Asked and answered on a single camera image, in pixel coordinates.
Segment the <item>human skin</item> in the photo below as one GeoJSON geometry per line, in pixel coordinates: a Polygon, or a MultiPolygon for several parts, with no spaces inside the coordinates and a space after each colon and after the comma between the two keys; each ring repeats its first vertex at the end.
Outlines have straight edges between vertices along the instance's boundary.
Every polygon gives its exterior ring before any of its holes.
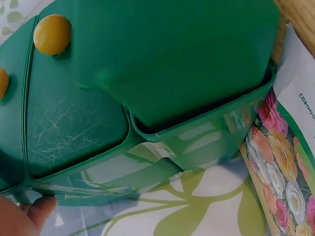
{"type": "Polygon", "coordinates": [[[42,197],[18,207],[0,195],[0,235],[39,236],[56,204],[55,197],[42,197]]]}

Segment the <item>green plastic drawer unit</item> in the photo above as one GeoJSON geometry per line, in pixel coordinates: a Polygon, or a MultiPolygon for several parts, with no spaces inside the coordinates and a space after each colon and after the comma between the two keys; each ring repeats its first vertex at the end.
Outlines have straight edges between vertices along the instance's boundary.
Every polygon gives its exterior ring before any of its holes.
{"type": "Polygon", "coordinates": [[[73,79],[148,127],[261,86],[280,15],[272,0],[76,3],[73,79]]]}
{"type": "MultiPolygon", "coordinates": [[[[45,8],[73,19],[74,1],[45,8]]],[[[30,174],[43,177],[121,144],[128,135],[124,108],[104,91],[79,89],[70,78],[71,47],[58,56],[35,49],[28,100],[27,145],[30,174]]]]}
{"type": "Polygon", "coordinates": [[[71,46],[57,56],[34,48],[38,21],[61,14],[72,22],[74,2],[53,2],[0,47],[0,66],[10,74],[0,102],[0,191],[18,202],[55,195],[60,205],[102,205],[183,171],[167,158],[147,158],[154,150],[108,92],[72,82],[71,46]]]}
{"type": "Polygon", "coordinates": [[[232,102],[157,133],[133,117],[134,129],[148,142],[163,144],[169,158],[183,170],[208,168],[239,149],[273,78],[274,68],[269,66],[265,85],[232,102]]]}
{"type": "Polygon", "coordinates": [[[32,18],[0,46],[0,67],[9,75],[9,87],[0,100],[0,190],[22,183],[25,176],[22,101],[25,96],[25,70],[30,60],[28,38],[31,38],[35,21],[32,18]]]}

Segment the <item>rose picture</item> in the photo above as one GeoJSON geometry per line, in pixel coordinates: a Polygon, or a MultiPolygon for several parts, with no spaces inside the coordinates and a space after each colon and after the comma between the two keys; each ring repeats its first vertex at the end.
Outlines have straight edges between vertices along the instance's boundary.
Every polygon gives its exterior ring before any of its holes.
{"type": "Polygon", "coordinates": [[[275,189],[279,198],[283,199],[284,177],[281,174],[277,164],[275,162],[271,164],[267,163],[267,170],[269,172],[270,180],[271,180],[273,188],[275,189]]]}
{"type": "Polygon", "coordinates": [[[278,101],[275,99],[274,94],[269,93],[258,114],[267,130],[278,130],[286,137],[288,124],[277,111],[277,105],[278,101]]]}
{"type": "Polygon", "coordinates": [[[291,212],[299,225],[305,218],[305,200],[297,182],[288,182],[285,188],[286,199],[291,212]]]}
{"type": "Polygon", "coordinates": [[[286,209],[286,206],[280,199],[276,200],[276,205],[277,205],[277,211],[276,211],[277,223],[282,228],[286,228],[288,220],[289,220],[289,213],[286,209]]]}
{"type": "Polygon", "coordinates": [[[301,225],[296,226],[295,230],[296,230],[295,232],[296,236],[312,236],[313,235],[311,227],[306,222],[303,222],[301,225]]]}
{"type": "Polygon", "coordinates": [[[252,129],[252,137],[254,141],[254,148],[260,152],[267,162],[271,163],[274,160],[274,155],[270,148],[268,139],[255,127],[252,129]]]}
{"type": "Polygon", "coordinates": [[[306,204],[306,217],[312,228],[313,236],[315,236],[315,198],[313,195],[310,196],[309,202],[306,204]]]}
{"type": "Polygon", "coordinates": [[[298,153],[298,151],[296,149],[297,146],[300,145],[300,142],[297,139],[297,137],[293,138],[293,143],[294,143],[294,153],[295,153],[295,156],[296,156],[296,159],[297,159],[297,163],[298,163],[298,165],[299,165],[299,167],[300,167],[300,169],[301,169],[301,171],[303,173],[304,178],[307,180],[309,178],[309,176],[310,176],[310,173],[307,170],[304,162],[302,161],[302,158],[300,157],[300,154],[298,153]]]}
{"type": "Polygon", "coordinates": [[[290,143],[283,133],[277,130],[270,130],[268,135],[270,147],[282,173],[288,180],[295,181],[297,177],[297,168],[294,163],[295,156],[290,143]]]}
{"type": "Polygon", "coordinates": [[[270,212],[275,214],[277,212],[277,204],[274,197],[274,192],[272,188],[266,183],[264,184],[264,193],[270,212]]]}
{"type": "Polygon", "coordinates": [[[263,190],[259,197],[274,221],[270,226],[275,227],[275,235],[315,236],[314,187],[309,186],[314,183],[313,167],[305,163],[310,156],[279,106],[271,90],[244,141],[244,158],[251,159],[248,168],[259,177],[256,181],[263,190]]]}

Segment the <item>wooden table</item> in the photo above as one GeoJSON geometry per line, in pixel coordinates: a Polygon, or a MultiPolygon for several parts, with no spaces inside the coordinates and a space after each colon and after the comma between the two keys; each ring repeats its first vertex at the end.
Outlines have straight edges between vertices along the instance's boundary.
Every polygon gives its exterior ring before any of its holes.
{"type": "Polygon", "coordinates": [[[286,23],[292,22],[295,31],[304,45],[315,56],[315,0],[274,0],[278,5],[282,18],[279,22],[277,42],[274,47],[272,59],[279,62],[286,23]]]}

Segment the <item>yellow drawer knob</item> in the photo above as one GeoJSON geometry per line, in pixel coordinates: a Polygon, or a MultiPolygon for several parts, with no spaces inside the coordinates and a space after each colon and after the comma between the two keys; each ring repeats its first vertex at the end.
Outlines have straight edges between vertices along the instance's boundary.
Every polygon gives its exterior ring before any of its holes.
{"type": "Polygon", "coordinates": [[[71,23],[62,15],[46,16],[37,24],[33,40],[41,53],[60,54],[71,41],[71,23]]]}
{"type": "Polygon", "coordinates": [[[9,76],[8,73],[0,67],[0,99],[4,97],[4,94],[9,85],[9,76]]]}

